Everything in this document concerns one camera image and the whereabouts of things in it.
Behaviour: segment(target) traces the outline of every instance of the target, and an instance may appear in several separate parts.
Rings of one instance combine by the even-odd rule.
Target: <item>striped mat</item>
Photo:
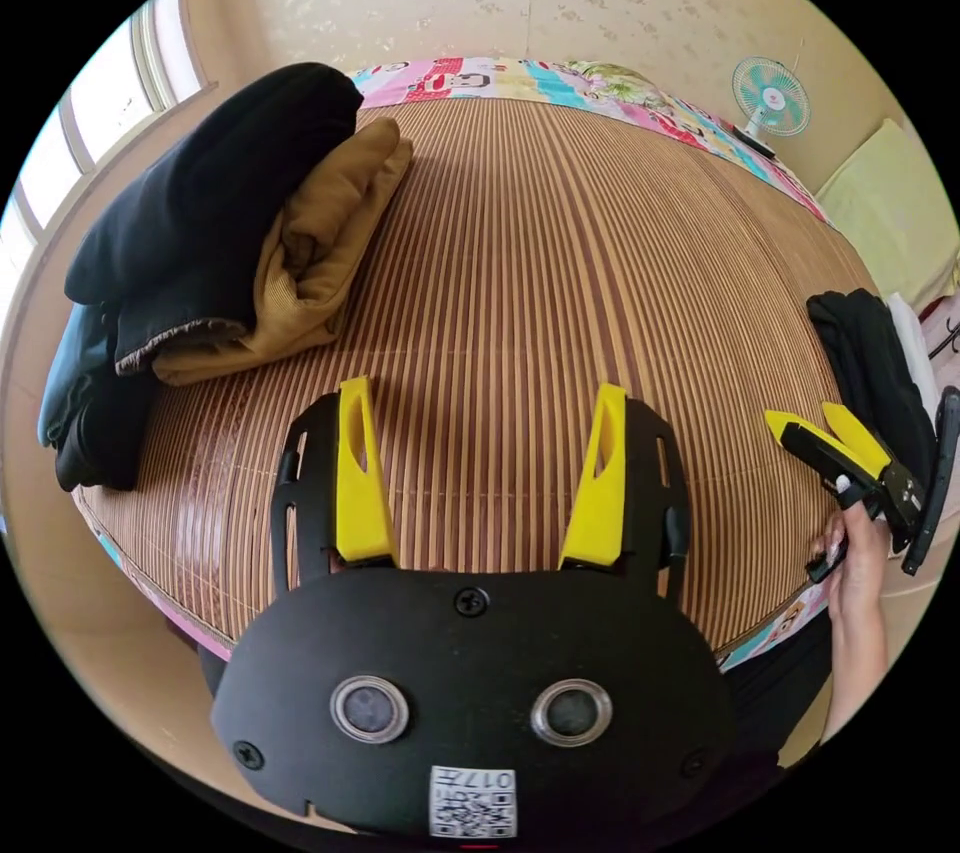
[[[403,564],[553,567],[597,388],[613,382],[677,433],[694,523],[685,611],[718,651],[768,621],[804,585],[830,500],[763,410],[819,422],[839,399],[804,301],[873,289],[853,248],[745,170],[607,117],[482,99],[360,122],[376,116],[396,117],[415,159],[343,338],[165,388],[139,489],[79,490],[88,523],[229,649],[272,600],[288,424],[367,375]]]

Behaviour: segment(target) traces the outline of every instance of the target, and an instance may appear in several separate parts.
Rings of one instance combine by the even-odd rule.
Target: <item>screw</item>
[[[486,612],[489,600],[483,590],[468,586],[453,599],[453,605],[461,616],[480,616]]]
[[[236,761],[248,770],[263,769],[263,754],[246,740],[238,740],[233,744],[233,755]]]
[[[680,764],[680,775],[686,780],[692,780],[695,776],[699,776],[703,772],[706,758],[706,750],[694,750],[685,756]]]

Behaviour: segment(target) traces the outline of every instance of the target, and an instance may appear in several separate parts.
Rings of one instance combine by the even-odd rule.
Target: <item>camera lens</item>
[[[561,680],[544,690],[530,716],[534,732],[552,746],[585,746],[610,725],[613,704],[590,680]]]
[[[389,743],[406,729],[410,711],[403,694],[377,676],[354,676],[333,692],[330,712],[340,730],[361,743]]]

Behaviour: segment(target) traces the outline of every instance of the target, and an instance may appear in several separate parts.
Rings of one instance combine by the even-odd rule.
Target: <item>teal fan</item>
[[[810,122],[810,100],[800,81],[782,63],[749,56],[733,71],[733,95],[747,117],[737,137],[763,156],[774,151],[760,140],[761,133],[794,136]]]

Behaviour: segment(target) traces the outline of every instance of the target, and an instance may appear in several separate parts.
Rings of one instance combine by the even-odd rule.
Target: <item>qr code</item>
[[[430,835],[458,840],[516,836],[517,793],[513,770],[433,767]]]

